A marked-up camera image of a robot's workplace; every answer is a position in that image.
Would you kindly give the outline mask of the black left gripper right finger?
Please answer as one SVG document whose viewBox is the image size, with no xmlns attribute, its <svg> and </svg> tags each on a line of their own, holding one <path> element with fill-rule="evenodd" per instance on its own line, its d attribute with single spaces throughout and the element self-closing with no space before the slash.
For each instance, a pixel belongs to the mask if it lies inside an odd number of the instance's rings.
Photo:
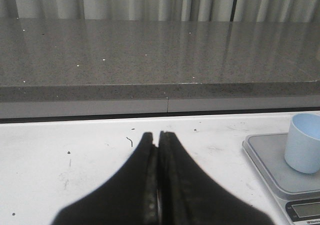
<svg viewBox="0 0 320 225">
<path fill-rule="evenodd" d="M 211 179 L 173 132 L 161 132 L 158 182 L 163 225 L 271 225 L 268 215 Z"/>
</svg>

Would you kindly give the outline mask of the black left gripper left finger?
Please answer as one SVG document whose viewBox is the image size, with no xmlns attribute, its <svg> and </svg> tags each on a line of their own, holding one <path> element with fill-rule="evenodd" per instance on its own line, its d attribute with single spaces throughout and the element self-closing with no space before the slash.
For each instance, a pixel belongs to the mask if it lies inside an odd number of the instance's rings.
<svg viewBox="0 0 320 225">
<path fill-rule="evenodd" d="M 54 225 L 156 225 L 158 149 L 146 132 L 128 160 L 103 185 L 63 208 Z"/>
</svg>

